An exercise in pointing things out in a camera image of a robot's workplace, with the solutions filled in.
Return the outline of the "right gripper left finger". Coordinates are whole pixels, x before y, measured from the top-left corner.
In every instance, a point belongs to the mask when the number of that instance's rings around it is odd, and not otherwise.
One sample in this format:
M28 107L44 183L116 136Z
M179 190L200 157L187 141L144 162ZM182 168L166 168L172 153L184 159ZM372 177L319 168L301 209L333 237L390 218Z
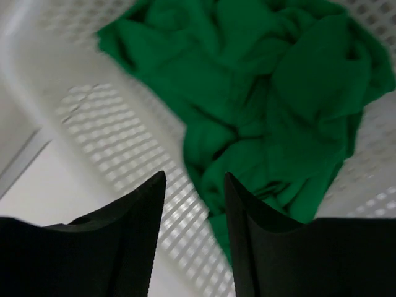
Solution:
M1 218L1 295L147 296L165 188L159 171L69 224Z

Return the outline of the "green t shirt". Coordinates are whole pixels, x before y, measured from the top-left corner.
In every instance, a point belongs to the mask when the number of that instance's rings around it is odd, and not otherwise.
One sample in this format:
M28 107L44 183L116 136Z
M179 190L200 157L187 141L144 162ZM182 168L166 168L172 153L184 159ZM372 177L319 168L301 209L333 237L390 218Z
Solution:
M187 173L231 256L224 177L309 223L395 89L387 49L330 1L137 1L98 47L184 123Z

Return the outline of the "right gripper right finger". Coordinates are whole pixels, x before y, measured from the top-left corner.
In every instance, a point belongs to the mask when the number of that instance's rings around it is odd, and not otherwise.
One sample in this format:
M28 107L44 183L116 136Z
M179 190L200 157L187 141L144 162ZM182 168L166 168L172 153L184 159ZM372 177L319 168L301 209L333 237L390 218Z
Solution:
M394 296L395 220L302 224L225 176L237 296Z

